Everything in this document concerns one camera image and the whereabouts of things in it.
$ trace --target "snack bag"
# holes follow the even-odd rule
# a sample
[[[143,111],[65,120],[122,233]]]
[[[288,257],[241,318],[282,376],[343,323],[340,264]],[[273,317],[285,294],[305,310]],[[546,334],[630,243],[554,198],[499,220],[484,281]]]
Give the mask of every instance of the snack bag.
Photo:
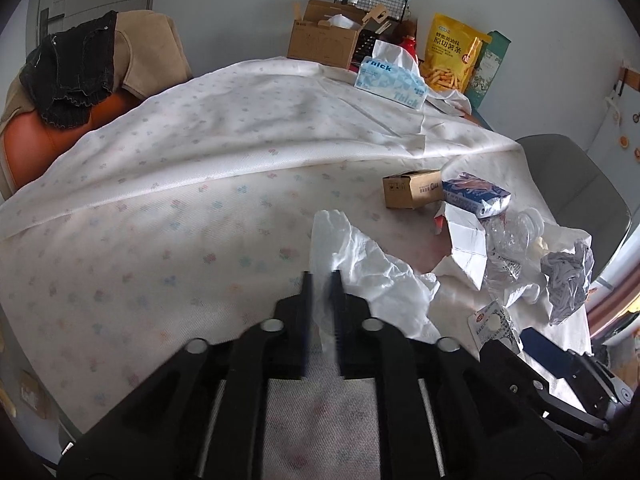
[[[435,91],[464,92],[478,60],[482,42],[492,38],[468,25],[436,14],[427,38],[420,74]]]
[[[444,200],[478,218],[499,215],[509,206],[511,193],[471,173],[442,183]]]

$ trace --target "cardboard flap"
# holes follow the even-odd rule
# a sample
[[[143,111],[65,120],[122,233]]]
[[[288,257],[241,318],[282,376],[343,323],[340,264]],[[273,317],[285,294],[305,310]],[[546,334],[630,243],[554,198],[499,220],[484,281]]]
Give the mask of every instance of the cardboard flap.
[[[640,91],[640,74],[638,72],[623,66],[620,68],[618,79],[634,90]]]
[[[297,22],[302,21],[302,10],[300,9],[300,2],[293,4],[293,19]]]
[[[382,4],[377,4],[371,9],[367,15],[362,19],[363,23],[367,23],[369,20],[375,20],[378,23],[384,22],[389,16],[389,11]]]

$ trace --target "white wall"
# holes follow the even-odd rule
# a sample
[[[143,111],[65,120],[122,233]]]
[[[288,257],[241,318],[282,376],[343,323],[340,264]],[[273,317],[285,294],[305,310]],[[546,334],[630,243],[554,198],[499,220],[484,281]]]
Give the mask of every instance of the white wall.
[[[154,0],[177,23],[195,75],[286,54],[296,0]],[[514,139],[562,133],[590,145],[623,59],[640,40],[617,0],[411,0],[418,43],[434,12],[513,41],[481,113]]]
[[[27,7],[21,0],[0,34],[0,102],[4,108],[6,92],[26,59]]]

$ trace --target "yellow snack bag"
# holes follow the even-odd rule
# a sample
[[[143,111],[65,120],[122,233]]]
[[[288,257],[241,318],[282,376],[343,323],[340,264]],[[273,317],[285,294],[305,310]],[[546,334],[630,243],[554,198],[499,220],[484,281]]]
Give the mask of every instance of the yellow snack bag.
[[[469,84],[482,42],[492,38],[449,16],[436,14],[427,38],[420,74],[436,91],[460,90]]]

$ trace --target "tissue box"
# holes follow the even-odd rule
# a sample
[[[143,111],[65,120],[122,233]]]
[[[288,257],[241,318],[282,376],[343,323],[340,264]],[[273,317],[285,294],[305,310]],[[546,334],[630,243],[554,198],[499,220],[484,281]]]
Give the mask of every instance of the tissue box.
[[[355,87],[415,110],[427,98],[427,85],[419,75],[371,57],[360,65]]]
[[[444,200],[478,218],[499,215],[509,206],[511,193],[470,173],[442,183]]]
[[[443,200],[440,171],[408,171],[382,179],[385,205],[392,209],[416,209]]]

